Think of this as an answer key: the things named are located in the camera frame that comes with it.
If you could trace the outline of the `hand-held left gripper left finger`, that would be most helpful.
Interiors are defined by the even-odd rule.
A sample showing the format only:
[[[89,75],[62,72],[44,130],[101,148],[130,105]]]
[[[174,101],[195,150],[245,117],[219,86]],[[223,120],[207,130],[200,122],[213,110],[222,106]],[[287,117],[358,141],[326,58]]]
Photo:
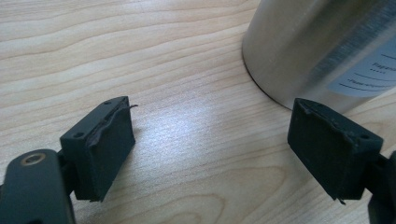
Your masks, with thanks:
[[[79,200],[102,201],[134,147],[129,98],[107,100],[61,136],[66,161],[75,165]]]

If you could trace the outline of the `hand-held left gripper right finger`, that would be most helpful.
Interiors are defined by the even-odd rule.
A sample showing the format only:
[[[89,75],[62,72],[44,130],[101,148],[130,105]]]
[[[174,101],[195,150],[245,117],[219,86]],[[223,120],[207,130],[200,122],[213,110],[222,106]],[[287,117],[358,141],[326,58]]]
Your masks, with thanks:
[[[288,144],[333,199],[358,200],[366,167],[377,161],[383,139],[326,105],[297,98]]]

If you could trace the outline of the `tall labelled stainless steel cup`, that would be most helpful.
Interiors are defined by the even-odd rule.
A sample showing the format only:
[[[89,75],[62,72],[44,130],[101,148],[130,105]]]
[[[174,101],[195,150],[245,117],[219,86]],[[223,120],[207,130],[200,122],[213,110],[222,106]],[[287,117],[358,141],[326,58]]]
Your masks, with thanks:
[[[277,103],[346,112],[396,88],[396,0],[261,0],[242,52]]]

